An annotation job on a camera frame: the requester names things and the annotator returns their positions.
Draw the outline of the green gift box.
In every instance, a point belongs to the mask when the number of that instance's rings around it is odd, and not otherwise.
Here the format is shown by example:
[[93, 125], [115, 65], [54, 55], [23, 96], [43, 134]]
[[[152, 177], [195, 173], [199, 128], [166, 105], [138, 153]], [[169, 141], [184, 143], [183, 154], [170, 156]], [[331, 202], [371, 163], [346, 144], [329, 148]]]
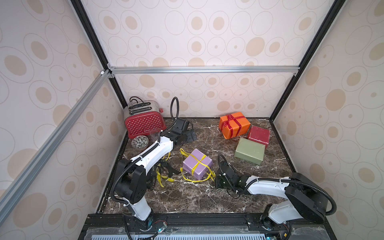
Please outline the green gift box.
[[250, 163], [261, 165], [266, 146], [248, 139], [240, 138], [234, 156]]

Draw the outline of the black ribbon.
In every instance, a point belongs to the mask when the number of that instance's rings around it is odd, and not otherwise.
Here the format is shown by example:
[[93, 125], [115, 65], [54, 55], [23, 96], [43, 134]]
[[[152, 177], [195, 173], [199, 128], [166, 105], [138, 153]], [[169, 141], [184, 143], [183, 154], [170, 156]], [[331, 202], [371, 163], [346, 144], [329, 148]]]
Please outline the black ribbon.
[[181, 171], [172, 167], [172, 165], [165, 160], [156, 163], [147, 174], [147, 189], [153, 190], [158, 183], [160, 187], [164, 188], [162, 181], [173, 182], [174, 175], [180, 175]]

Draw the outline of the dark red gift box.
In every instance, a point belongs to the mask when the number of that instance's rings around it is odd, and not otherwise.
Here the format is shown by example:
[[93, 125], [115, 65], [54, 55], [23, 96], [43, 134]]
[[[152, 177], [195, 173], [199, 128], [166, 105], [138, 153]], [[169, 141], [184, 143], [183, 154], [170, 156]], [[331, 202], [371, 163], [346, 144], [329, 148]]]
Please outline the dark red gift box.
[[247, 135], [247, 139], [265, 145], [265, 148], [267, 148], [270, 142], [270, 134], [271, 132], [268, 129], [251, 126]]

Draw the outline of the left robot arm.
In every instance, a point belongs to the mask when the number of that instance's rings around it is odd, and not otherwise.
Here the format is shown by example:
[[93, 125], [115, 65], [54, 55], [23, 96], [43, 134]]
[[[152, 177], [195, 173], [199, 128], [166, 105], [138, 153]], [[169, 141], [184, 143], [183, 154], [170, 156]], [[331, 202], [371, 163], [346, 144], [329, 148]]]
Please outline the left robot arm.
[[177, 97], [173, 97], [170, 110], [173, 109], [173, 104], [177, 105], [177, 112], [175, 116], [171, 113], [172, 124], [161, 131], [157, 140], [146, 150], [129, 161], [124, 161], [114, 175], [111, 199], [128, 207], [132, 215], [142, 222], [149, 220], [152, 214], [152, 209], [145, 199], [148, 189], [147, 175], [150, 170], [175, 146], [197, 140], [194, 129], [189, 129], [193, 124], [179, 118], [180, 102]]

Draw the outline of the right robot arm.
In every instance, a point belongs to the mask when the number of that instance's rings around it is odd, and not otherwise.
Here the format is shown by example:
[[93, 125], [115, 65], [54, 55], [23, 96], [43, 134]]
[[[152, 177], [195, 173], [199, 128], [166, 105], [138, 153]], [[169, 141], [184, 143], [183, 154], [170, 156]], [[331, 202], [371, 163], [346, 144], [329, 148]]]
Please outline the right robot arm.
[[285, 178], [239, 175], [227, 159], [218, 156], [216, 188], [232, 191], [237, 196], [267, 195], [283, 198], [279, 204], [268, 204], [260, 217], [264, 229], [298, 219], [322, 224], [326, 216], [337, 211], [333, 197], [300, 173]]

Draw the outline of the clear plastic cup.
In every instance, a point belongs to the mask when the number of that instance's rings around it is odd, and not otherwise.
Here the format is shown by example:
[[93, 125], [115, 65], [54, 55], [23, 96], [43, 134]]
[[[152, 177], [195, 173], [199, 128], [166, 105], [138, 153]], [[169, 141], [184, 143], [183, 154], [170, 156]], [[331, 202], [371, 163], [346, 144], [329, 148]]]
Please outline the clear plastic cup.
[[154, 128], [150, 130], [149, 138], [152, 142], [160, 142], [161, 141], [161, 133], [163, 132], [160, 128]]

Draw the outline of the red polka dot toaster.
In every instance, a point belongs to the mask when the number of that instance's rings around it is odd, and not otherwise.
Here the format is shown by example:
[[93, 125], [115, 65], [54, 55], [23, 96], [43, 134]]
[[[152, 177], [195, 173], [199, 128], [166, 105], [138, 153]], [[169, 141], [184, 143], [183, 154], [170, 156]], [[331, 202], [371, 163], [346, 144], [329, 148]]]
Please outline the red polka dot toaster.
[[129, 98], [124, 108], [124, 123], [128, 137], [149, 136], [166, 129], [163, 109], [155, 101], [144, 101], [139, 97]]

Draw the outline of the patterned ceramic bowl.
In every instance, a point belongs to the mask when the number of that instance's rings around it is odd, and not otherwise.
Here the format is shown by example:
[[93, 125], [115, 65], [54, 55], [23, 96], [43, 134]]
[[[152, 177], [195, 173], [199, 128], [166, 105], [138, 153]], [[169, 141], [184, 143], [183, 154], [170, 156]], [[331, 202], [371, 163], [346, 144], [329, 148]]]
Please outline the patterned ceramic bowl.
[[146, 149], [149, 145], [149, 138], [147, 136], [137, 136], [132, 139], [131, 145], [136, 150]]

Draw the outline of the horizontal aluminium bar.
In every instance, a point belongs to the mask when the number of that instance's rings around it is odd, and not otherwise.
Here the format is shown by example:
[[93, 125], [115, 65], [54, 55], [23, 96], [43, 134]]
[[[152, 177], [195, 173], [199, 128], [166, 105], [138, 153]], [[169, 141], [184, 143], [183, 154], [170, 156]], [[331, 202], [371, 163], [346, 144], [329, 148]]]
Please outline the horizontal aluminium bar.
[[299, 66], [111, 67], [116, 74], [297, 73]]

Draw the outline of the diagonal aluminium bar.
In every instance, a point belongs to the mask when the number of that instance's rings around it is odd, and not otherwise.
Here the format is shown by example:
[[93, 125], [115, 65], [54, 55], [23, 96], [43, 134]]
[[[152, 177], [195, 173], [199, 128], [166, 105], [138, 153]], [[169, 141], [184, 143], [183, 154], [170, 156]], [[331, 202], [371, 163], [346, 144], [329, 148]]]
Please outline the diagonal aluminium bar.
[[20, 175], [10, 185], [1, 199], [1, 225], [5, 222], [22, 196], [36, 179], [42, 168], [46, 165], [80, 115], [84, 112], [85, 108], [90, 104], [98, 90], [111, 76], [111, 72], [111, 70], [104, 70], [103, 73], [94, 80], [55, 131], [53, 131], [42, 147], [36, 152]]

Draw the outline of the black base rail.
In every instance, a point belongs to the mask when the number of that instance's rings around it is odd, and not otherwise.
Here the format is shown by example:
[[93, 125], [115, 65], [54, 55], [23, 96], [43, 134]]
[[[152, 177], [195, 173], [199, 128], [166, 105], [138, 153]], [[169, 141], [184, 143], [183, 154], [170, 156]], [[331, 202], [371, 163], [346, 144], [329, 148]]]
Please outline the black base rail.
[[261, 214], [155, 214], [149, 230], [127, 214], [91, 214], [80, 240], [334, 240], [328, 222], [293, 220], [266, 230]]

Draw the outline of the black frame post left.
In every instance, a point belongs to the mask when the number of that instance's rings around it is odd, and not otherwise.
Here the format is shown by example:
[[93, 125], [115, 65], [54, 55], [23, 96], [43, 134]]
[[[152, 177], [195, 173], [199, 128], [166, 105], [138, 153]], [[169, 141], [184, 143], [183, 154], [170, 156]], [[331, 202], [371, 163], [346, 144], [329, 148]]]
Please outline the black frame post left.
[[[103, 50], [103, 47], [99, 41], [99, 38], [96, 35], [96, 32], [92, 26], [92, 23], [88, 17], [88, 14], [86, 13], [86, 9], [83, 5], [83, 3], [80, 0], [70, 0], [72, 6], [74, 7], [74, 10], [86, 32], [86, 35], [103, 67], [104, 70], [110, 70], [109, 67], [109, 61], [105, 55], [105, 52]], [[120, 101], [121, 106], [123, 109], [128, 105], [127, 101], [123, 95], [123, 92], [120, 88], [120, 85], [116, 79], [116, 77], [111, 73], [111, 77], [109, 77], [109, 81], [115, 91], [115, 94], [118, 97], [118, 100]]]

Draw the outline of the black frame post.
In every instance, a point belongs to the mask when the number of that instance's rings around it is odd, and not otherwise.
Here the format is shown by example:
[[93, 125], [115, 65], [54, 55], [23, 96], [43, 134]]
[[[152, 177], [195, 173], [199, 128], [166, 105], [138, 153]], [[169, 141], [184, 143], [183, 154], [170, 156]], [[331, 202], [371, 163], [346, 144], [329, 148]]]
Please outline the black frame post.
[[[83, 3], [80, 0], [70, 0], [72, 6], [74, 7], [74, 10], [86, 32], [86, 35], [103, 67], [104, 70], [110, 70], [109, 67], [109, 61], [105, 55], [105, 52], [103, 50], [103, 47], [99, 41], [99, 38], [96, 35], [96, 32], [92, 26], [92, 23], [88, 17], [88, 14], [86, 13], [86, 9], [83, 5]], [[118, 100], [120, 101], [121, 106], [123, 109], [128, 105], [127, 101], [123, 95], [123, 92], [120, 88], [120, 85], [116, 79], [116, 77], [111, 73], [111, 77], [109, 77], [109, 81], [115, 91], [115, 94], [118, 97]]]
[[288, 86], [286, 87], [283, 95], [281, 96], [278, 104], [276, 105], [272, 115], [270, 116], [270, 122], [273, 123], [280, 111], [282, 110], [285, 102], [287, 101], [288, 97], [290, 96], [291, 92], [294, 90], [297, 82], [299, 81], [301, 75], [304, 73], [304, 70], [310, 63], [312, 57], [314, 56], [315, 52], [318, 50], [320, 44], [322, 43], [323, 39], [325, 38], [327, 32], [330, 30], [333, 22], [337, 18], [339, 12], [343, 8], [344, 4], [346, 3], [345, 0], [336, 0], [331, 5], [330, 10], [326, 14], [324, 20], [321, 22], [321, 25], [318, 29], [318, 31], [315, 34], [314, 39], [312, 40], [311, 44], [309, 45], [309, 48], [307, 49], [306, 53], [304, 54], [303, 59], [301, 60], [299, 64], [299, 70], [289, 81]]

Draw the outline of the black frame post right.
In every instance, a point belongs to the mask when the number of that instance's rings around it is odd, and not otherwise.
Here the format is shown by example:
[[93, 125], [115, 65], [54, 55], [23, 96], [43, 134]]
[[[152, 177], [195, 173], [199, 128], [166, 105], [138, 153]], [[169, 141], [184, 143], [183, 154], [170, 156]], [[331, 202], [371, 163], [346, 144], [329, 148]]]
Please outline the black frame post right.
[[286, 87], [283, 95], [281, 96], [278, 104], [276, 105], [272, 115], [270, 116], [270, 122], [273, 123], [280, 111], [282, 110], [285, 102], [287, 101], [288, 97], [290, 96], [291, 92], [294, 90], [297, 82], [299, 81], [301, 75], [304, 73], [304, 70], [310, 63], [312, 57], [314, 56], [315, 52], [318, 50], [320, 44], [322, 43], [323, 39], [325, 38], [327, 32], [330, 30], [333, 22], [337, 18], [339, 12], [343, 8], [344, 4], [346, 3], [345, 0], [336, 0], [331, 5], [330, 10], [326, 14], [324, 20], [321, 22], [321, 25], [318, 29], [318, 31], [315, 34], [314, 39], [312, 40], [311, 44], [309, 45], [309, 48], [307, 49], [306, 53], [304, 54], [303, 59], [301, 60], [299, 64], [299, 70], [289, 81], [288, 86]]

